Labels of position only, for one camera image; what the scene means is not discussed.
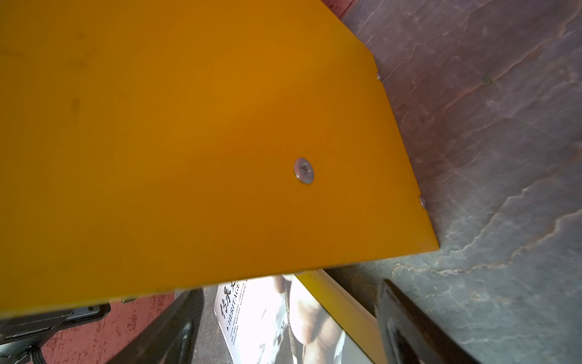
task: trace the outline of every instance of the photograph on book cover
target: photograph on book cover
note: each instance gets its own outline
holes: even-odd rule
[[[292,274],[220,284],[214,312],[235,364],[372,363]]]

